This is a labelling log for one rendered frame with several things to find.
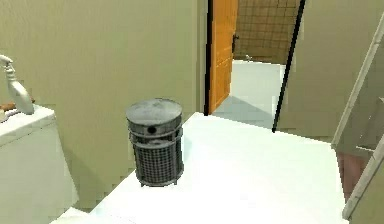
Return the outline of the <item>grey metal garbage can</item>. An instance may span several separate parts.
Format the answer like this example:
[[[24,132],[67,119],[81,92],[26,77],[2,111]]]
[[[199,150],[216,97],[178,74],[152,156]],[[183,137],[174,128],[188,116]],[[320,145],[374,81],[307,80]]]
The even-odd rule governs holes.
[[[181,105],[170,99],[148,99],[130,106],[126,118],[141,186],[176,185],[184,171]]]

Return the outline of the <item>orange room door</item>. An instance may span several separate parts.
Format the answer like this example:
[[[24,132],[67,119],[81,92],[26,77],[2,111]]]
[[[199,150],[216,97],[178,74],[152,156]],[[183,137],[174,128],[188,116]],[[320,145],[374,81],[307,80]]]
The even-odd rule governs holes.
[[[238,0],[213,0],[209,114],[230,93]]]

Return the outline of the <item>white bathtub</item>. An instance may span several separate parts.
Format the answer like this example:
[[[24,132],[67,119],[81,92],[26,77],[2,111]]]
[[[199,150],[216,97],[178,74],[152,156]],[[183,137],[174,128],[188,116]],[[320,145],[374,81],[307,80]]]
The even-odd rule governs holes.
[[[284,70],[281,64],[233,60],[230,95],[274,114]]]

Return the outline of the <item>white toilet tank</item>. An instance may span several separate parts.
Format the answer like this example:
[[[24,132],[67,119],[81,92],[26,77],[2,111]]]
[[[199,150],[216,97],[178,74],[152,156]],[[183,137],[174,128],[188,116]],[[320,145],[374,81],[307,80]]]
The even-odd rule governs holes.
[[[0,123],[0,224],[50,224],[78,200],[55,111],[11,111]]]

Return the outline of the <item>white spray bottle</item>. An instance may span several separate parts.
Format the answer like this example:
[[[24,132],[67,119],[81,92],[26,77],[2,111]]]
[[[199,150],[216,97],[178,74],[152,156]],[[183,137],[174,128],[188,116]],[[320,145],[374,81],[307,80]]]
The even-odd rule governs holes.
[[[16,70],[12,65],[13,60],[8,56],[0,54],[0,63],[7,78],[8,92],[15,103],[16,109],[26,115],[32,115],[34,113],[34,106],[31,96],[18,81]]]

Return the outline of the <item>brown object on tank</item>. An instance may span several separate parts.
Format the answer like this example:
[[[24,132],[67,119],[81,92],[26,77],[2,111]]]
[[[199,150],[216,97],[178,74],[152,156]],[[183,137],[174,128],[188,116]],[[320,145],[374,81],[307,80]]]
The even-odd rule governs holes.
[[[20,99],[16,103],[7,103],[7,104],[1,104],[0,109],[4,110],[5,112],[10,111],[12,109],[17,109],[18,111],[24,113],[24,114],[33,114],[34,113],[34,107],[33,103],[35,102],[34,99]]]

